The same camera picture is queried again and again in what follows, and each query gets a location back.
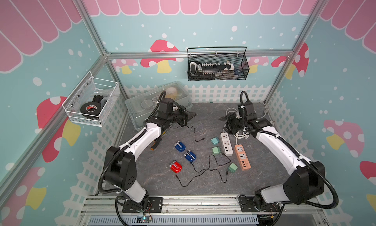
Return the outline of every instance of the white wire basket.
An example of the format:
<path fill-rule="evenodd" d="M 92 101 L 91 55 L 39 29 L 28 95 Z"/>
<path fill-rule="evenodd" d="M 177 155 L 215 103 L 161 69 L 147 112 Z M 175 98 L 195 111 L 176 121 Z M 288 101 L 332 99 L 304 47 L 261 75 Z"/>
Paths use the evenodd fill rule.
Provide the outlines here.
<path fill-rule="evenodd" d="M 81 113 L 81 107 L 85 103 L 92 102 L 95 95 L 100 95 L 104 92 L 107 94 L 107 102 L 101 108 L 99 115 L 88 116 Z M 94 78 L 89 71 L 62 106 L 71 122 L 102 127 L 119 94 L 120 90 L 117 82 Z"/>

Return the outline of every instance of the mounting plate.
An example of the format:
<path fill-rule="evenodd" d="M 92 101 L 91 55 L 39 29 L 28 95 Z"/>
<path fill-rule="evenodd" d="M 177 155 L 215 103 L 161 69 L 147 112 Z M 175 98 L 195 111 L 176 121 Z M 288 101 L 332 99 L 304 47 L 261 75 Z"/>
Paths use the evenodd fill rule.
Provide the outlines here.
<path fill-rule="evenodd" d="M 262 214 L 262 212 L 260 212 L 259 210 L 257 210 L 255 208 L 253 198 L 254 198 L 254 196 L 249 196 L 249 197 L 241 196 L 241 197 L 239 197 L 239 203 L 240 203 L 241 211 L 242 212 L 257 212 L 257 213 Z M 269 204 L 268 209 L 270 209 L 270 210 L 266 210 L 265 212 L 273 212 L 274 214 L 276 213 L 276 210 L 277 210 L 277 212 L 279 212 L 280 207 L 277 204 L 273 204 L 275 206 L 275 208 L 273 207 L 273 205 Z"/>
<path fill-rule="evenodd" d="M 161 213 L 162 212 L 162 203 L 163 198 L 162 197 L 149 197 L 149 202 L 152 204 L 152 207 L 149 213 Z M 130 201 L 126 201 L 126 203 L 123 206 L 123 213 L 140 213 L 137 211 L 137 206 L 134 206 Z"/>

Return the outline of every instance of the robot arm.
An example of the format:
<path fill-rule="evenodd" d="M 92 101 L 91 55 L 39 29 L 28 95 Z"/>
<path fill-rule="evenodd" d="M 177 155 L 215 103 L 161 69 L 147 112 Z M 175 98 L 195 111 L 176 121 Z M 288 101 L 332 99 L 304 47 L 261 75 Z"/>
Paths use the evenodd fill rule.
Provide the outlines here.
<path fill-rule="evenodd" d="M 163 98 L 164 95 L 165 92 L 162 92 L 158 106 L 145 120 L 143 130 L 118 148 L 110 147 L 106 151 L 105 167 L 98 182 L 100 193 L 119 192 L 124 197 L 129 197 L 134 208 L 139 210 L 146 209 L 148 193 L 136 180 L 138 157 L 153 141 L 156 141 L 153 145 L 153 148 L 156 148 L 156 144 L 161 140 L 164 132 L 169 129 L 171 123 L 186 126 L 187 122 L 196 115 L 187 111 L 184 106 L 178 105 L 172 99 Z M 104 190 L 102 188 L 103 180 L 116 188 Z"/>
<path fill-rule="evenodd" d="M 242 101 L 245 94 L 247 101 Z M 258 119 L 253 104 L 248 100 L 246 92 L 241 93 L 238 104 L 239 115 L 228 114 L 224 129 L 235 135 L 238 131 L 248 132 L 253 135 L 279 159 L 289 173 L 289 178 L 284 184 L 269 186 L 255 192 L 254 206 L 259 210 L 265 210 L 274 202 L 294 204 L 309 204 L 319 208 L 332 209 L 338 205 L 338 195 L 333 186 L 325 178 L 325 167 L 321 162 L 312 162 L 294 149 L 281 135 L 278 134 L 272 124 L 265 118 Z M 308 201 L 324 192 L 326 184 L 333 195 L 333 202 L 329 205 L 320 205 Z"/>

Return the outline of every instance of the white power strip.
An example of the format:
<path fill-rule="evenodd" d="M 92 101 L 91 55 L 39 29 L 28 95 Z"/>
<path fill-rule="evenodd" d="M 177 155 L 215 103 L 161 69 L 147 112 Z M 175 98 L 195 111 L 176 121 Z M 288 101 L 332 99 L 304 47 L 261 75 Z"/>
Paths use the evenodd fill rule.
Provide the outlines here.
<path fill-rule="evenodd" d="M 224 154 L 226 156 L 232 156 L 233 150 L 232 150 L 229 135 L 227 134 L 227 132 L 221 133 L 221 140 L 222 140 Z"/>

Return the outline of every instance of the wire mesh basket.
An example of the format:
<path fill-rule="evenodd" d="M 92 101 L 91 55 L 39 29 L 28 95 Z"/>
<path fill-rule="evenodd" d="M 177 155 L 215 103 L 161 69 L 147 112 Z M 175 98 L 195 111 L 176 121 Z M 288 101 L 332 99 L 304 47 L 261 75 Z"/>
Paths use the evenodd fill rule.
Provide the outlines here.
<path fill-rule="evenodd" d="M 246 79 L 247 47 L 188 48 L 188 81 Z"/>
<path fill-rule="evenodd" d="M 91 72 L 82 79 L 73 92 L 63 103 L 69 119 L 74 123 L 87 124 L 92 126 L 103 126 L 108 115 L 110 114 L 112 107 L 114 106 L 117 98 L 119 97 L 120 90 L 117 82 L 94 78 Z M 101 104 L 94 104 L 95 96 L 104 96 L 101 100 Z M 82 111 L 97 111 L 98 115 L 82 113 Z"/>

